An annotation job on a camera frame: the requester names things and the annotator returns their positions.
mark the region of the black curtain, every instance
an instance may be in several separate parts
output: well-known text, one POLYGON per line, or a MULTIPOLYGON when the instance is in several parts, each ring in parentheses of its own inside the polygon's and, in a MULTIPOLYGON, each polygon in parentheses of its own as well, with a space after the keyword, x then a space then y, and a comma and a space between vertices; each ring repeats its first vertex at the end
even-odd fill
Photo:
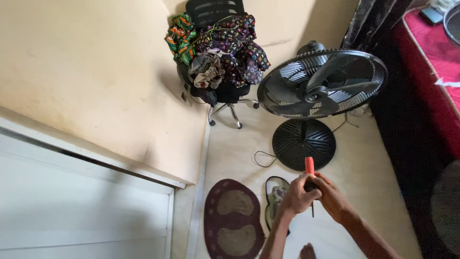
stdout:
POLYGON ((413 0, 360 0, 342 48, 372 52, 389 33, 413 0))

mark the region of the office chair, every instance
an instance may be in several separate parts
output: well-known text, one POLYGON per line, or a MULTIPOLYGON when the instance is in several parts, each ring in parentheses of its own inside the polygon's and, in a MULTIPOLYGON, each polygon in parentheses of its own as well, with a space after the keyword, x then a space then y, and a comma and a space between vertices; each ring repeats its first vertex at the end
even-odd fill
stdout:
MULTIPOLYGON (((214 24, 230 15, 245 14, 242 0, 189 0, 185 5, 185 9, 187 14, 190 15, 190 18, 195 23, 196 30, 201 30, 201 28, 214 24)), ((187 79, 186 75, 183 74, 183 77, 190 87, 195 87, 190 80, 187 79)), ((241 96, 247 95, 249 90, 249 84, 237 88, 230 82, 221 83, 215 91, 217 95, 217 102, 224 104, 214 112, 213 109, 209 109, 207 117, 209 125, 214 126, 216 124, 213 120, 214 116, 225 108, 230 107, 236 127, 241 129, 243 125, 238 120, 238 116, 235 112, 235 106, 233 106, 233 104, 250 102, 253 103, 253 107, 255 109, 259 108, 259 101, 256 99, 240 99, 241 96)))

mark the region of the screwdriver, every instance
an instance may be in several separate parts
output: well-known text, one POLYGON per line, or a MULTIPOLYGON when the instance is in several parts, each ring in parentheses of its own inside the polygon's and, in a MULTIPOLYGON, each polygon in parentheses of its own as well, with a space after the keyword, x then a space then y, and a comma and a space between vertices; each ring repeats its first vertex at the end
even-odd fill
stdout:
MULTIPOLYGON (((305 158, 305 174, 315 175, 315 164, 313 163, 312 157, 305 158)), ((305 182, 304 190, 305 192, 310 192, 314 189, 318 189, 318 186, 311 181, 311 178, 305 182)), ((315 209, 313 208, 313 201, 311 202, 311 216, 315 217, 315 209)))

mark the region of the white door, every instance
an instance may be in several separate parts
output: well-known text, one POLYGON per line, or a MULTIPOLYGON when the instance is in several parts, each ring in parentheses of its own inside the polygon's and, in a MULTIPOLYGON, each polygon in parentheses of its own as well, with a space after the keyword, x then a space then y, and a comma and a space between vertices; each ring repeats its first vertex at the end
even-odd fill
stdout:
POLYGON ((168 259, 173 195, 0 133, 0 259, 168 259))

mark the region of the fan base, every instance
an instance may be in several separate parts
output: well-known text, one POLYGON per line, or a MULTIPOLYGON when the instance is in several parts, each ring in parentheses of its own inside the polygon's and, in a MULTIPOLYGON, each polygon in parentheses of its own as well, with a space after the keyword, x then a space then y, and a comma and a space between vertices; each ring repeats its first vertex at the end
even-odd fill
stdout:
POLYGON ((312 157, 315 170, 327 165, 335 154, 335 137, 319 120, 290 119, 273 134, 273 151, 290 169, 305 171, 305 157, 312 157))

